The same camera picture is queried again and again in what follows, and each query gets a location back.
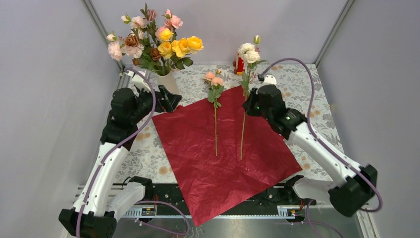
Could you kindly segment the dusty pink brown rose stem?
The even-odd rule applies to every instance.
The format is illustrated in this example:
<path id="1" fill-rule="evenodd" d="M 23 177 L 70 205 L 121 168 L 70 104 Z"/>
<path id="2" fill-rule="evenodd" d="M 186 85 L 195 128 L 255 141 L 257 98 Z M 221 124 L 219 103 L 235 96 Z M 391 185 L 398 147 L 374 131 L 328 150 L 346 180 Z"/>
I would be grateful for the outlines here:
<path id="1" fill-rule="evenodd" d="M 158 13 L 151 8 L 148 8 L 148 5 L 145 4 L 142 9 L 140 9 L 141 17 L 144 17 L 147 20 L 147 28 L 143 30 L 144 39 L 140 40 L 141 43 L 145 46 L 143 50 L 143 54 L 140 58 L 140 65 L 137 65 L 140 68 L 148 69 L 154 73 L 159 73 L 161 62 L 154 61 L 153 52 L 154 49 L 157 48 L 157 38 L 155 33 L 157 32 L 158 25 L 156 23 L 156 17 Z M 165 25 L 170 30 L 174 31 L 176 36 L 177 33 L 174 28 L 170 25 L 169 20 L 171 19 L 172 15 L 169 12 L 164 14 L 165 18 Z"/>

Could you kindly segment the cream white rose stem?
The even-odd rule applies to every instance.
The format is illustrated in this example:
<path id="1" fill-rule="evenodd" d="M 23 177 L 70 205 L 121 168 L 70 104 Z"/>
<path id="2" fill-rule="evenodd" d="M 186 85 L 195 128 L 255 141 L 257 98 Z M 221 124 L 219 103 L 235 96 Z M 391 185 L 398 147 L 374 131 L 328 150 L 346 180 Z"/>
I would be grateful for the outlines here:
<path id="1" fill-rule="evenodd" d="M 251 80 L 254 78 L 253 74 L 257 68 L 257 65 L 265 62 L 261 59 L 260 49 L 258 44 L 261 42 L 260 35 L 255 35 L 253 37 L 253 43 L 244 43 L 238 49 L 238 58 L 243 62 L 243 71 L 241 73 L 242 80 L 240 85 L 243 89 L 243 96 L 245 100 L 248 99 L 250 95 L 249 85 Z"/>

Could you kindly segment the peach rose stem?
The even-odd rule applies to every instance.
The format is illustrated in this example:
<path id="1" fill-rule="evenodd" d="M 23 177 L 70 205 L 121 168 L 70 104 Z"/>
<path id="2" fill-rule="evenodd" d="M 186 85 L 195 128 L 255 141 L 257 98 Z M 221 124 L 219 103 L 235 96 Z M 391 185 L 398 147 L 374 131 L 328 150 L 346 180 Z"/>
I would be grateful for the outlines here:
<path id="1" fill-rule="evenodd" d="M 206 73 L 203 80 L 209 86 L 208 101 L 212 103 L 214 107 L 215 155 L 218 156 L 217 109 L 221 107 L 221 103 L 218 99 L 224 90 L 224 80 L 221 78 L 220 69 L 216 69 L 215 72 Z"/>

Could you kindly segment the yellow rose stem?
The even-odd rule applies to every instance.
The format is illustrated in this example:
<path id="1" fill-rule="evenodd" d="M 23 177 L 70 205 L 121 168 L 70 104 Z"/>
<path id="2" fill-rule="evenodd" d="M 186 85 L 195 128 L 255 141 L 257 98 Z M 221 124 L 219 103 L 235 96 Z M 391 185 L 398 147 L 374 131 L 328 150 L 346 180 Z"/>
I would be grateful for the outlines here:
<path id="1" fill-rule="evenodd" d="M 158 28 L 155 33 L 157 38 L 157 48 L 154 49 L 154 61 L 161 62 L 159 75 L 164 76 L 171 72 L 172 69 L 184 69 L 193 64 L 190 58 L 191 54 L 204 49 L 201 38 L 191 36 L 187 38 L 175 39 L 175 32 L 168 27 Z"/>

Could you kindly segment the red wrapping paper sheet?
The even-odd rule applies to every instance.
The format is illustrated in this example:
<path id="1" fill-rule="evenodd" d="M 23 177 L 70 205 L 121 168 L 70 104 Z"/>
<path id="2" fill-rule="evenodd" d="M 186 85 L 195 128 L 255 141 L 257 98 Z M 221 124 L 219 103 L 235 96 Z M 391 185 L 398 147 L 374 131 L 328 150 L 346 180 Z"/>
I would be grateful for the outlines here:
<path id="1" fill-rule="evenodd" d="M 197 226 L 301 170 L 265 119 L 244 116 L 240 86 L 219 102 L 219 109 L 203 99 L 153 117 Z"/>

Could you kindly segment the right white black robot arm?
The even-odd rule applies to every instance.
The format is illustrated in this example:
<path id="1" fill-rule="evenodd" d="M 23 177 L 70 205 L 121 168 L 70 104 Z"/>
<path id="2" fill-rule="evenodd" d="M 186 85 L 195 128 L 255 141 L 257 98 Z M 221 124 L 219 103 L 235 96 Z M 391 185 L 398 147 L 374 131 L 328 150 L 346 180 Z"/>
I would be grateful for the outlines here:
<path id="1" fill-rule="evenodd" d="M 253 88 L 243 108 L 249 116 L 264 118 L 274 132 L 303 149 L 332 178 L 334 186 L 319 180 L 305 182 L 314 185 L 315 200 L 328 198 L 337 212 L 352 217 L 373 198 L 376 168 L 361 166 L 323 141 L 316 130 L 310 129 L 309 120 L 300 111 L 285 106 L 276 86 Z"/>

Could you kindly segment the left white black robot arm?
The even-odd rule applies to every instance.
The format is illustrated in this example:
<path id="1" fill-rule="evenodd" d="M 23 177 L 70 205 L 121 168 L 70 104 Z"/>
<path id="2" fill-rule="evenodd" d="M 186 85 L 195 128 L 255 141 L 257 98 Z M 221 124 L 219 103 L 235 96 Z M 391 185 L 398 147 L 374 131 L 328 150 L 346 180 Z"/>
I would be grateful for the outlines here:
<path id="1" fill-rule="evenodd" d="M 106 125 L 100 138 L 96 165 L 72 208 L 62 209 L 58 220 L 77 238 L 110 238 L 117 222 L 138 201 L 147 204 L 155 197 L 152 180 L 132 177 L 113 200 L 108 199 L 113 179 L 128 155 L 143 118 L 150 121 L 154 112 L 172 113 L 182 96 L 170 93 L 163 85 L 157 91 L 121 88 L 113 93 Z"/>

